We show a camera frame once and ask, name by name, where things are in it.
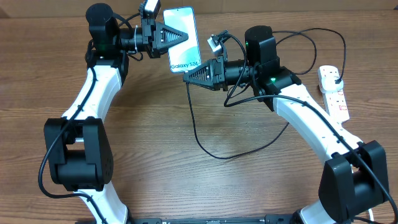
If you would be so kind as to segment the Samsung Galaxy smartphone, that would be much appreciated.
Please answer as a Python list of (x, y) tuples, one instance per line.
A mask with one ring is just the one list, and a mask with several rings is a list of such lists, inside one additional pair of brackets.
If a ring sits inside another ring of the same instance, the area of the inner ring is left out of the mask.
[(166, 9), (163, 12), (164, 24), (174, 31), (165, 31), (165, 40), (181, 40), (182, 42), (170, 47), (168, 50), (170, 71), (182, 73), (201, 65), (200, 50), (198, 45), (197, 28), (194, 10), (192, 7), (179, 7)]

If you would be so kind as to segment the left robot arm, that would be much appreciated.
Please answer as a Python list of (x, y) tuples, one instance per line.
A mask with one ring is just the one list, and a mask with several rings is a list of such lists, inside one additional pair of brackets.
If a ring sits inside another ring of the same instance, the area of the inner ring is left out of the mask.
[(159, 1), (143, 2), (139, 27), (105, 3), (87, 9), (91, 40), (85, 53), (86, 81), (71, 107), (44, 124), (47, 151), (40, 168), (49, 168), (66, 197), (81, 198), (95, 223), (133, 222), (111, 181), (113, 153), (104, 119), (125, 82), (130, 59), (140, 61), (143, 53), (159, 58), (188, 39), (187, 33), (157, 22), (160, 7)]

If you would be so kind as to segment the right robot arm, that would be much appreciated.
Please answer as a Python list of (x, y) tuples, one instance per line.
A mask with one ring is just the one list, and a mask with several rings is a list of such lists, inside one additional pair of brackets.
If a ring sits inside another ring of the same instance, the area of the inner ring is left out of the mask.
[(266, 215), (266, 223), (351, 223), (384, 202), (389, 192), (386, 152), (376, 141), (363, 142), (345, 130), (310, 96), (298, 75), (280, 64), (269, 26), (254, 26), (240, 47), (243, 59), (229, 61), (224, 31), (209, 39), (217, 58), (183, 76), (187, 85), (232, 94), (251, 87), (253, 99), (283, 117), (304, 138), (323, 164), (318, 200), (291, 215)]

